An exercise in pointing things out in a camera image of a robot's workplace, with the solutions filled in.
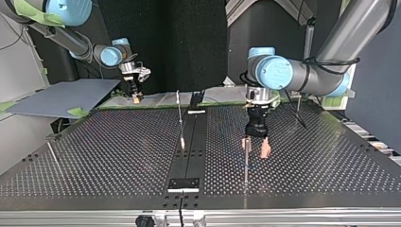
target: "cable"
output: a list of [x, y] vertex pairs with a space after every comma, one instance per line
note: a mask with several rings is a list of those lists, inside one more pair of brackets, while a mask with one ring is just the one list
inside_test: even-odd
[[[15, 33], [16, 36], [18, 36], [18, 32], [14, 29], [14, 27], [9, 23], [9, 21], [6, 19], [3, 14], [0, 13], [0, 17], [3, 19], [4, 23], [9, 27], [9, 29]], [[24, 38], [21, 38], [21, 41], [24, 42], [24, 44], [30, 45]]]
[[398, 5], [398, 0], [392, 0], [390, 2], [389, 14], [387, 15], [387, 18], [386, 18], [386, 21], [384, 22], [383, 27], [380, 28], [380, 30], [377, 32], [377, 34], [380, 34], [392, 23], [392, 19], [394, 19], [394, 15], [397, 10], [397, 5]]
[[250, 79], [248, 79], [248, 71], [245, 71], [244, 73], [240, 74], [239, 79], [243, 83], [248, 84], [252, 87], [263, 87], [260, 83], [254, 82], [254, 81], [251, 81]]
[[219, 106], [222, 106], [221, 102], [215, 100], [215, 99], [212, 98], [212, 97], [204, 96], [203, 98], [206, 98], [206, 99], [210, 99], [210, 100], [212, 100], [212, 101], [215, 101]]
[[300, 10], [298, 11], [298, 19], [297, 19], [297, 22], [298, 22], [298, 28], [300, 27], [300, 20], [301, 20], [301, 14], [302, 14], [302, 8], [303, 8], [303, 6], [304, 6], [304, 2], [305, 2], [305, 0], [302, 0], [302, 2], [301, 2], [301, 6], [300, 6]]
[[303, 61], [304, 64], [308, 64], [308, 65], [317, 65], [318, 67], [320, 67], [323, 71], [329, 73], [329, 74], [335, 74], [335, 75], [344, 75], [345, 73], [347, 73], [348, 70], [346, 70], [345, 72], [337, 72], [337, 71], [333, 71], [330, 70], [328, 68], [326, 68], [325, 66], [351, 66], [353, 64], [359, 63], [360, 62], [360, 58], [356, 58], [354, 60], [351, 61], [326, 61], [326, 62], [318, 62], [316, 60], [316, 57], [310, 57], [307, 58]]
[[21, 40], [21, 38], [23, 37], [23, 35], [24, 35], [24, 29], [21, 27], [21, 34], [18, 36], [18, 39], [17, 39], [16, 41], [14, 41], [12, 44], [8, 44], [8, 45], [6, 45], [6, 46], [0, 47], [0, 51], [1, 51], [1, 50], [5, 50], [5, 49], [7, 49], [7, 48], [9, 48], [9, 47], [12, 47], [12, 46], [14, 46], [15, 44], [17, 44], [17, 43]]
[[316, 97], [316, 99], [318, 99], [319, 105], [321, 105], [321, 107], [323, 107], [322, 101], [317, 96], [315, 96], [315, 97]]
[[284, 91], [286, 92], [286, 95], [287, 95], [289, 104], [290, 104], [290, 106], [291, 106], [291, 108], [292, 108], [292, 110], [293, 110], [293, 112], [292, 112], [292, 111], [289, 111], [289, 112], [290, 112], [293, 116], [295, 116], [295, 118], [296, 118], [296, 119], [301, 123], [301, 125], [306, 129], [306, 123], [305, 123], [304, 120], [301, 118], [301, 116], [297, 113], [297, 109], [293, 106], [293, 103], [292, 103], [292, 101], [291, 101], [291, 97], [289, 96], [288, 91], [287, 91], [287, 90], [284, 90]]
[[60, 118], [59, 126], [58, 126], [58, 129], [57, 129], [57, 134], [60, 134], [60, 132], [61, 132], [62, 121], [63, 121], [63, 119]]

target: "gray flat panel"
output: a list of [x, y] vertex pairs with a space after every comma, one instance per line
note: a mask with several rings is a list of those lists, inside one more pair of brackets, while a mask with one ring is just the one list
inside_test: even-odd
[[401, 151], [401, 8], [392, 23], [360, 54], [346, 114], [396, 151]]
[[305, 129], [285, 107], [267, 120], [269, 159], [260, 158], [261, 140], [253, 139], [248, 186], [241, 146], [247, 113], [240, 106], [207, 108], [207, 122], [196, 123], [207, 124], [204, 169], [189, 165], [187, 176], [201, 177], [201, 192], [190, 195], [198, 199], [188, 208], [401, 207], [401, 167], [329, 113], [304, 106]]
[[7, 109], [12, 114], [79, 119], [68, 113], [80, 107], [91, 111], [117, 84], [116, 79], [81, 79], [61, 82]]
[[0, 177], [0, 210], [169, 208], [179, 134], [176, 109], [95, 112], [55, 143], [59, 162], [43, 148]]

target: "black cable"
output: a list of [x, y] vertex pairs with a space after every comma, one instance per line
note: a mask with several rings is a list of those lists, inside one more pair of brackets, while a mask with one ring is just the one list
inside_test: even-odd
[[394, 15], [397, 10], [397, 4], [398, 4], [398, 0], [392, 0], [390, 2], [389, 14], [387, 15], [387, 19], [384, 22], [383, 27], [380, 28], [380, 30], [377, 32], [377, 34], [380, 34], [392, 23], [392, 19], [394, 19]]
[[304, 2], [305, 2], [305, 0], [302, 0], [302, 2], [301, 2], [301, 6], [300, 6], [300, 10], [298, 11], [298, 19], [297, 19], [297, 22], [298, 22], [298, 28], [300, 27], [300, 20], [301, 20], [301, 13], [302, 13], [302, 8], [303, 8], [303, 6], [304, 6]]
[[321, 105], [321, 107], [323, 107], [322, 101], [317, 96], [315, 96], [315, 97], [316, 97], [316, 99], [318, 99], [319, 105]]
[[289, 96], [289, 93], [287, 90], [284, 90], [286, 92], [288, 101], [289, 101], [289, 105], [292, 108], [292, 111], [290, 111], [289, 109], [287, 109], [286, 105], [283, 105], [285, 107], [286, 110], [288, 110], [293, 116], [295, 116], [295, 118], [301, 123], [301, 125], [306, 129], [306, 123], [304, 122], [304, 120], [301, 118], [301, 116], [297, 113], [297, 109], [296, 107], [293, 106], [293, 103], [291, 101], [291, 97]]
[[243, 83], [248, 84], [248, 85], [250, 85], [250, 86], [252, 86], [252, 87], [263, 87], [262, 85], [260, 85], [260, 83], [254, 82], [254, 81], [251, 81], [250, 79], [248, 79], [247, 76], [248, 76], [248, 71], [246, 71], [246, 72], [240, 74], [240, 75], [239, 75], [239, 79], [241, 79], [241, 81], [242, 81]]
[[330, 69], [326, 68], [325, 66], [351, 66], [351, 65], [359, 63], [359, 62], [360, 62], [360, 58], [356, 58], [356, 59], [351, 60], [351, 61], [319, 62], [319, 61], [316, 60], [316, 57], [310, 57], [310, 58], [307, 58], [307, 59], [305, 59], [303, 61], [304, 64], [317, 65], [322, 70], [324, 70], [325, 72], [330, 73], [330, 74], [335, 74], [335, 75], [344, 75], [347, 71], [345, 71], [345, 72], [337, 72], [337, 71], [330, 70]]
[[15, 44], [17, 44], [17, 43], [23, 38], [23, 35], [24, 35], [24, 28], [22, 27], [22, 28], [21, 28], [21, 34], [20, 34], [20, 36], [18, 36], [18, 39], [17, 39], [16, 41], [14, 41], [12, 44], [8, 44], [8, 45], [6, 45], [6, 46], [1, 47], [1, 48], [0, 48], [0, 51], [1, 51], [1, 50], [4, 50], [4, 49], [7, 49], [7, 48], [9, 48], [9, 47], [12, 47], [12, 46], [14, 46]]

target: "thin metal rod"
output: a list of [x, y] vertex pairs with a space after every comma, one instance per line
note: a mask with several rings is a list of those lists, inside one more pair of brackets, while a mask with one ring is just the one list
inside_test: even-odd
[[50, 141], [47, 141], [47, 146], [49, 147], [50, 153], [53, 156], [54, 161], [58, 164], [59, 160], [57, 159], [56, 153], [54, 152], [53, 146], [51, 145]]
[[249, 137], [245, 138], [245, 185], [248, 185], [248, 172], [249, 172], [249, 162], [250, 162], [250, 152], [251, 152], [251, 139]]
[[180, 123], [180, 130], [181, 130], [180, 141], [181, 141], [181, 147], [184, 150], [185, 149], [185, 140], [183, 139], [183, 113], [181, 110], [180, 91], [177, 91], [176, 96], [177, 96], [178, 115], [179, 115], [179, 123]]

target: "green tape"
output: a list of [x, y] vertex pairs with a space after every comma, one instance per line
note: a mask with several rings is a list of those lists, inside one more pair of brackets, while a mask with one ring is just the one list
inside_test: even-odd
[[323, 102], [324, 107], [340, 107], [343, 96], [340, 97], [326, 97]]
[[14, 0], [14, 7], [18, 15], [25, 16], [42, 25], [65, 27], [65, 24], [62, 22], [62, 18], [59, 15], [44, 13], [34, 8], [26, 0]]
[[8, 108], [12, 107], [15, 105], [15, 102], [9, 101], [9, 102], [0, 102], [0, 113], [5, 112]]
[[68, 113], [73, 116], [78, 116], [78, 117], [84, 117], [89, 114], [89, 112], [82, 110], [82, 108], [80, 108], [80, 107], [73, 108], [73, 109], [69, 110]]

